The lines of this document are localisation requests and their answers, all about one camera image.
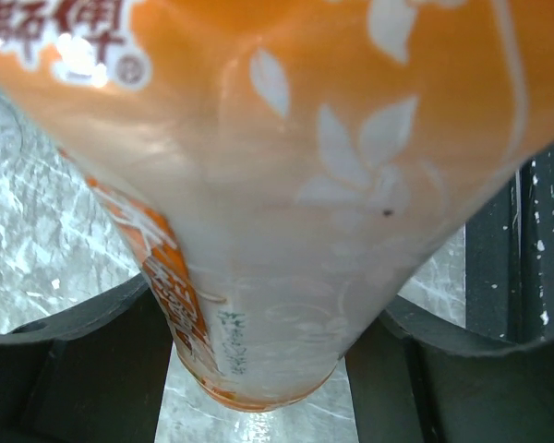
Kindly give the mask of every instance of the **white speck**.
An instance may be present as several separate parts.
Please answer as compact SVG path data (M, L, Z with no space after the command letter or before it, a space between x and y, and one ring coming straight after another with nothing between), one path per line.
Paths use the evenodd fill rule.
M542 322L544 323L544 326L546 326L548 324L548 322L550 321L550 317L548 317L548 312L544 311L542 312L542 315L539 316L541 319L542 319Z
M6 243L6 228L1 224L0 225L0 236L2 237L0 240L0 246L3 249L6 249L7 243Z

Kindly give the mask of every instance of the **reflective surface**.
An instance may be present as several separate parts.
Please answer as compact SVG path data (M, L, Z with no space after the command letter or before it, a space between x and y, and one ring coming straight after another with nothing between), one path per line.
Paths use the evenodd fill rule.
M80 175L0 94L0 332L105 291L138 269ZM464 325L464 232L402 296ZM158 442L354 442L343 365L309 398L272 413L237 413L204 394L173 354Z

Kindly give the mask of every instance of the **orange bottle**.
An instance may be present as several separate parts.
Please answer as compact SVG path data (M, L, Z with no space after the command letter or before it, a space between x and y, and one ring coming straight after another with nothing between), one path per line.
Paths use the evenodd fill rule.
M267 411L554 138L554 0L0 0L0 84L204 389Z

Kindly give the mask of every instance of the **orange label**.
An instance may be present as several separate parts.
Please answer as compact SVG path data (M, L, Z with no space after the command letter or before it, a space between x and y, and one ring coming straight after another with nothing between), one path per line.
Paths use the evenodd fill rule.
M88 178L87 183L109 210L148 276L173 336L185 344L194 358L205 353L207 358L198 360L206 364L210 371L217 372L215 363L211 364L213 351L197 293L188 278L186 262L166 219L94 178Z

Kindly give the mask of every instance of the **leaf design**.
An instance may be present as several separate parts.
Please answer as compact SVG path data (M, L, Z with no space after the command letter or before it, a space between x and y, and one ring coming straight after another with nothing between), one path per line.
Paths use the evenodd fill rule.
M370 168L389 162L410 139L418 98L410 97L372 114L361 127L359 149Z
M355 203L361 199L361 193L344 187L325 175L310 178L297 194L297 203L335 205Z
M402 215L409 203L410 189L398 166L384 166L367 204L375 210L392 210L395 215Z
M369 187L368 171L357 158L343 124L326 104L319 108L318 144L320 159L331 175L363 189Z
M258 48L250 59L250 80L255 91L285 118L289 113L289 85L279 60L267 50Z
M415 25L416 12L406 0L372 0L367 10L371 41L403 65L408 63L406 43Z
M440 215L445 216L450 206L450 190L445 183L445 179L435 163L422 161L421 167L440 195Z

